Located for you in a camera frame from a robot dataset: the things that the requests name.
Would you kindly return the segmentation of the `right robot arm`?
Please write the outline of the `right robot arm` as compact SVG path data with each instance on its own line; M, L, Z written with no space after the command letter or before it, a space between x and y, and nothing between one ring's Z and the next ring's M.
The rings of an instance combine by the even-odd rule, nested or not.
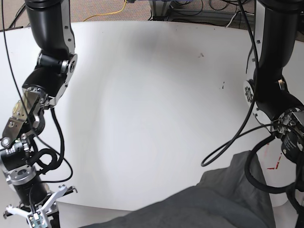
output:
M19 91L20 99L0 140L0 167L20 199L17 207L8 205L3 216L21 216L31 228L58 228L57 199L76 189L66 187L64 180L59 180L58 190L53 192L48 189L48 181L40 177L65 162L64 137L59 137L59 151L50 145L38 149L36 141L45 128L45 110L51 111L55 126L61 131L55 106L67 89L77 63L70 2L27 0L24 6L40 53L34 71Z

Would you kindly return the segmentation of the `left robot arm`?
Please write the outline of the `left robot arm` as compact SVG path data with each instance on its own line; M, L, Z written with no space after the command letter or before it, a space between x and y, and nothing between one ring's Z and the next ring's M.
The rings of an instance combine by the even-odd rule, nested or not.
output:
M247 59L244 93L256 120L281 139L281 150L295 164L302 159L304 105L292 95L283 69L293 53L302 0L257 0Z

